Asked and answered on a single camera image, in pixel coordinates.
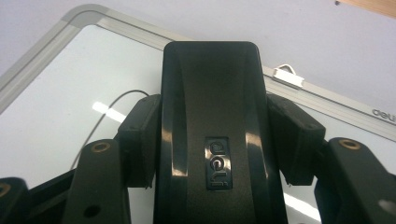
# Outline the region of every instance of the brass insert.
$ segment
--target brass insert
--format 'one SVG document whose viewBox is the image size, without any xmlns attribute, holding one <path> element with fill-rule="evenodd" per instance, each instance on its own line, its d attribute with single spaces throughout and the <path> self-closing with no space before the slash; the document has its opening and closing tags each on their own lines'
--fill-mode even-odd
<svg viewBox="0 0 396 224">
<path fill-rule="evenodd" d="M 106 151 L 106 150 L 108 150 L 109 148 L 110 148 L 110 144 L 109 144 L 109 143 L 100 142 L 100 143 L 96 143 L 95 145 L 93 145 L 93 146 L 91 147 L 91 151 L 92 151 L 92 152 L 98 153 L 98 152 Z"/>
<path fill-rule="evenodd" d="M 341 139 L 338 142 L 342 147 L 346 147 L 347 149 L 351 150 L 359 150 L 361 149 L 361 144 L 349 139 Z"/>
<path fill-rule="evenodd" d="M 7 183 L 0 183 L 0 198 L 5 196 L 11 190 L 11 186 Z"/>
</svg>

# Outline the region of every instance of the embossed logo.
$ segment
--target embossed logo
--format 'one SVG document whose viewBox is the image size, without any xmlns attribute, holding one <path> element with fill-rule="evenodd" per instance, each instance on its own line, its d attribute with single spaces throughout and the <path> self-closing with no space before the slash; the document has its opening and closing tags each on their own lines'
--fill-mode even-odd
<svg viewBox="0 0 396 224">
<path fill-rule="evenodd" d="M 226 137 L 207 137 L 205 140 L 206 188 L 226 190 L 233 188 L 231 157 Z"/>
</svg>

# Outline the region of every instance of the white clip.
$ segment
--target white clip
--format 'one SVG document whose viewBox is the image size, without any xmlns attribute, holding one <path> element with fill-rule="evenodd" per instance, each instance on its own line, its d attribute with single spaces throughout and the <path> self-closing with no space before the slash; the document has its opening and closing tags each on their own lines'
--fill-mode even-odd
<svg viewBox="0 0 396 224">
<path fill-rule="evenodd" d="M 273 78 L 274 80 L 282 82 L 294 89 L 300 89 L 303 87 L 304 78 L 297 76 L 294 69 L 288 64 L 282 64 L 275 68 Z"/>
</svg>

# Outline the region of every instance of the whiteboard frame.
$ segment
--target whiteboard frame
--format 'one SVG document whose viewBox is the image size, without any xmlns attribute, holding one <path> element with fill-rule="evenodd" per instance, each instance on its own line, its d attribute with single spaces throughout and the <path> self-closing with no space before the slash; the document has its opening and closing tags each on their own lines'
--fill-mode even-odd
<svg viewBox="0 0 396 224">
<path fill-rule="evenodd" d="M 0 77 L 0 114 L 88 25 L 97 25 L 159 50 L 163 50 L 171 41 L 192 41 L 190 38 L 174 34 L 107 7 L 100 5 L 76 7 L 70 10 Z M 268 92 L 396 142 L 396 122 L 376 116 L 374 112 L 377 108 L 348 99 L 306 81 L 304 86 L 297 90 L 273 80 L 274 69 L 263 66 L 262 71 Z"/>
</svg>

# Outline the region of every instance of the black plastic device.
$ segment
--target black plastic device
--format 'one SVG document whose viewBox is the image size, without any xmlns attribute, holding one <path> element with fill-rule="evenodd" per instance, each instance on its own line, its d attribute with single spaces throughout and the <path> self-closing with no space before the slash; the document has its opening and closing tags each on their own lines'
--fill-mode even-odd
<svg viewBox="0 0 396 224">
<path fill-rule="evenodd" d="M 155 223 L 287 223 L 262 67 L 248 42 L 164 49 Z"/>
<path fill-rule="evenodd" d="M 325 127 L 286 98 L 267 94 L 267 100 L 279 169 L 288 184 L 312 185 L 311 161 L 323 147 Z"/>
</svg>

